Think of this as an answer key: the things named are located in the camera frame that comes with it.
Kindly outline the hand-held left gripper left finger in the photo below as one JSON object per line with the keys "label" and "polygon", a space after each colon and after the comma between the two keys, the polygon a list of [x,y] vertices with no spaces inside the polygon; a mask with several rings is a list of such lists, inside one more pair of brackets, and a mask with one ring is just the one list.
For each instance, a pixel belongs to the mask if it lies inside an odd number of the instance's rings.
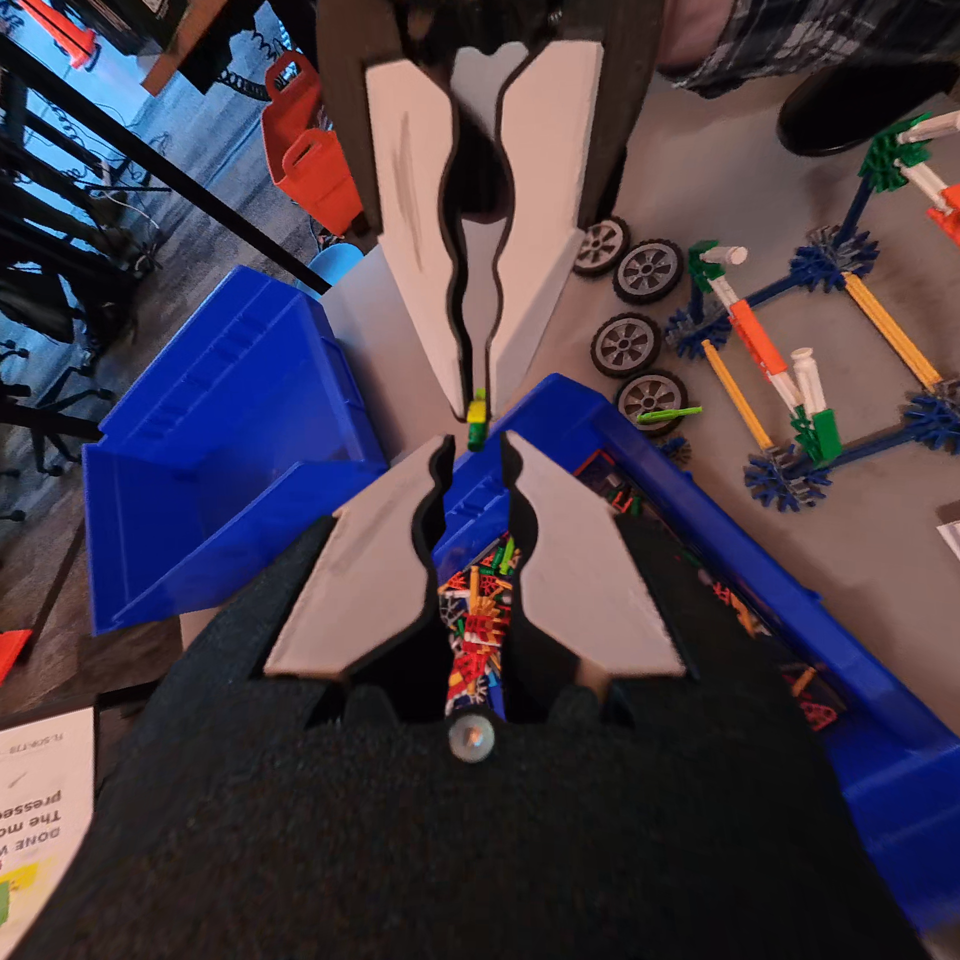
{"label": "hand-held left gripper left finger", "polygon": [[334,511],[266,676],[339,679],[430,623],[455,452],[452,435],[429,438]]}

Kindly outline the pile of colourful toy pieces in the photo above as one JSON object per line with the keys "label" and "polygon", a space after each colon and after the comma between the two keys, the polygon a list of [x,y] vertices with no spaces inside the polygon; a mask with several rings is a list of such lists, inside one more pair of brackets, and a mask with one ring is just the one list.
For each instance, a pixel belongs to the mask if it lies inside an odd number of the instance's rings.
{"label": "pile of colourful toy pieces", "polygon": [[[645,518],[678,540],[611,454],[595,451],[573,474],[616,513]],[[810,730],[818,734],[834,726],[849,707],[827,680],[826,666],[803,658],[775,636],[741,596],[709,571],[688,547],[678,546],[678,551],[696,571],[703,588],[733,611],[743,632],[764,649]],[[487,707],[506,718],[502,654],[510,634],[514,582],[521,559],[519,546],[504,531],[438,588],[440,621],[453,657],[446,715]]]}

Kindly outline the orange plastic tote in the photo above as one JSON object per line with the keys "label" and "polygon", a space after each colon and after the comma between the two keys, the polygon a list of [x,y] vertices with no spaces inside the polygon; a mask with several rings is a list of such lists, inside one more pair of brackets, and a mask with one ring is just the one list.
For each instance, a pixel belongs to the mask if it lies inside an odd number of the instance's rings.
{"label": "orange plastic tote", "polygon": [[270,178],[324,229],[344,236],[363,206],[338,136],[307,128],[294,139],[263,129]]}

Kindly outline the blue plastic bin with tag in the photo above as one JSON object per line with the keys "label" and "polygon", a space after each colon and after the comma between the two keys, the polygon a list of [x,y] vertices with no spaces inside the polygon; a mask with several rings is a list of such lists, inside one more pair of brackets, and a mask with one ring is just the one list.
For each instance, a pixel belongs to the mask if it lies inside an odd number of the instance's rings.
{"label": "blue plastic bin with tag", "polygon": [[604,452],[775,636],[826,667],[849,710],[824,745],[868,854],[916,928],[954,918],[958,737],[601,393],[553,373],[501,426],[572,474]]}

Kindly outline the black metal bar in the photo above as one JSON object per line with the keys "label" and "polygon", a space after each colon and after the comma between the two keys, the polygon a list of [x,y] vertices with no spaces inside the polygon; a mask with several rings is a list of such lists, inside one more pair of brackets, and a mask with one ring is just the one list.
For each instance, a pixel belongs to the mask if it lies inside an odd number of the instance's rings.
{"label": "black metal bar", "polygon": [[330,283],[130,132],[126,126],[90,102],[6,35],[1,36],[1,65],[22,80],[28,88],[47,98],[81,126],[89,129],[93,135],[102,138],[109,146],[173,189],[189,204],[270,259],[294,279],[319,295],[330,291]]}

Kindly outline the white printed task card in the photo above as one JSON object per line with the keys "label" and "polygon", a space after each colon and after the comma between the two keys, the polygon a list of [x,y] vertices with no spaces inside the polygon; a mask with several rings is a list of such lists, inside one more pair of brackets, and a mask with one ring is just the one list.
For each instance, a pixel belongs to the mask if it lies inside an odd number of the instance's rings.
{"label": "white printed task card", "polygon": [[3,959],[13,956],[42,914],[90,828],[97,726],[89,698],[2,721]]}

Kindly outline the orange plastic object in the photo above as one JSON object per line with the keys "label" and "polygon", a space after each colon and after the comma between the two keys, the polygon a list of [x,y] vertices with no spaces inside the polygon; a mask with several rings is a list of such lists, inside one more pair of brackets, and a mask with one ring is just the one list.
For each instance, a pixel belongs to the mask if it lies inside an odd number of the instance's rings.
{"label": "orange plastic object", "polygon": [[11,673],[24,648],[32,639],[33,631],[24,630],[4,630],[0,635],[0,683],[1,686]]}

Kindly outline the dark rounded base plate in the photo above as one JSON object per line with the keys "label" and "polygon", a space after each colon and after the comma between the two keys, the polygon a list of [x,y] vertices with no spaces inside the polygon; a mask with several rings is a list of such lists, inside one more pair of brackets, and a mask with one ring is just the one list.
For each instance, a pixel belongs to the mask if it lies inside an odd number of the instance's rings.
{"label": "dark rounded base plate", "polygon": [[805,79],[784,101],[776,120],[782,147],[821,158],[871,140],[959,77],[955,61],[829,67]]}

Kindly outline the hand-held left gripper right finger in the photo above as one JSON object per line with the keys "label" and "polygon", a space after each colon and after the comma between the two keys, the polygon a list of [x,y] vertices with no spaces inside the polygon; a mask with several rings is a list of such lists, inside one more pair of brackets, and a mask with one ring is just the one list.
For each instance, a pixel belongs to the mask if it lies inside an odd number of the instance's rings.
{"label": "hand-held left gripper right finger", "polygon": [[687,666],[618,529],[615,509],[516,431],[499,434],[514,577],[513,650],[562,674],[683,677]]}

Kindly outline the black cardboard box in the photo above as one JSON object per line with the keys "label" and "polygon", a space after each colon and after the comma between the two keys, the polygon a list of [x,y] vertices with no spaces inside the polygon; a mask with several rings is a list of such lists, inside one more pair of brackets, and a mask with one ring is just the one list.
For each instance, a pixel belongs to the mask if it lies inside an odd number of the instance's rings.
{"label": "black cardboard box", "polygon": [[64,1],[72,14],[126,56],[162,51],[174,39],[186,1]]}

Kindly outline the toy construction frame model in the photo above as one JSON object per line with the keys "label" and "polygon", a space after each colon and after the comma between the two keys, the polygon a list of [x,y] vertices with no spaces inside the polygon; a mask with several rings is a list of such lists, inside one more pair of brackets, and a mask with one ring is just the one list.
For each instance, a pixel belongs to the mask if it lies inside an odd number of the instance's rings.
{"label": "toy construction frame model", "polygon": [[[872,198],[913,186],[927,200],[928,219],[958,245],[958,184],[946,183],[930,166],[930,144],[958,130],[958,110],[922,113],[882,129],[870,141],[843,221],[811,231],[796,248],[786,276],[754,293],[739,295],[727,279],[728,268],[747,258],[746,247],[703,240],[688,248],[690,297],[670,319],[665,341],[679,357],[705,359],[724,387],[758,448],[744,469],[744,484],[762,506],[781,513],[813,508],[826,497],[836,469],[909,443],[958,456],[958,379],[944,377],[933,366],[869,289],[866,279],[880,256],[880,244],[861,228]],[[900,426],[842,442],[813,350],[796,349],[787,361],[756,314],[758,307],[800,290],[846,294],[918,381]],[[721,358],[719,351],[732,334],[786,406],[793,431],[786,445],[774,444]]]}

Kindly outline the grey toy wheel black tyre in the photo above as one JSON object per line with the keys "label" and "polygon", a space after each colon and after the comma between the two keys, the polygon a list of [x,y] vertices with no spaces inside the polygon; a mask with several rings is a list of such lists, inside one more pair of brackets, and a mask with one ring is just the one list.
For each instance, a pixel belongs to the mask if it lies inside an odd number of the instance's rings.
{"label": "grey toy wheel black tyre", "polygon": [[630,247],[611,278],[614,293],[628,305],[653,305],[671,294],[684,276],[684,252],[674,242],[647,239]]}
{"label": "grey toy wheel black tyre", "polygon": [[658,359],[664,334],[646,314],[627,311],[605,320],[591,341],[589,355],[603,376],[626,379],[635,376]]}
{"label": "grey toy wheel black tyre", "polygon": [[596,279],[618,267],[631,246],[629,224],[611,216],[590,226],[574,260],[572,272],[583,278]]}
{"label": "grey toy wheel black tyre", "polygon": [[675,373],[650,368],[628,379],[616,392],[613,406],[648,440],[658,440],[676,430],[684,415],[639,421],[641,415],[690,408],[688,389]]}

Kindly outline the light blue round stool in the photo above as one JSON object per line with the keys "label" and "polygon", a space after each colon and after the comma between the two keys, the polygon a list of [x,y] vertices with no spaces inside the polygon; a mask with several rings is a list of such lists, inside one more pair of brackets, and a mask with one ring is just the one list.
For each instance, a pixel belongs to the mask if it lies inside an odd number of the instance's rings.
{"label": "light blue round stool", "polygon": [[307,268],[327,285],[327,290],[330,290],[341,282],[364,257],[364,252],[358,246],[340,242],[326,246],[316,253],[307,264]]}

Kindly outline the wooden desk with black frame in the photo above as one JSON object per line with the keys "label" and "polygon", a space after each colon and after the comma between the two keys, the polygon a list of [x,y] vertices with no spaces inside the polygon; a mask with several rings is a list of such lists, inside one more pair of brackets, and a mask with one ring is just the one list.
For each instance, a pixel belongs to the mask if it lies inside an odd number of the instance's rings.
{"label": "wooden desk with black frame", "polygon": [[[189,2],[166,49],[150,67],[141,86],[150,96],[157,97],[180,70],[185,60],[210,31],[223,11],[230,11],[237,2]],[[269,5],[291,38],[306,56],[311,66],[317,61],[317,2],[270,1]]]}

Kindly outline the red plastic tote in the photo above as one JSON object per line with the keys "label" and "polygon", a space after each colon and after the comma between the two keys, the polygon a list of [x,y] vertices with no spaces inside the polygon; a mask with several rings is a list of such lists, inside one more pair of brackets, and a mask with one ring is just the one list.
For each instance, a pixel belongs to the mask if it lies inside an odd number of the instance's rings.
{"label": "red plastic tote", "polygon": [[322,86],[309,59],[296,50],[285,51],[268,68],[265,84],[269,102],[261,114],[261,132],[270,178],[281,187],[287,150],[316,126]]}

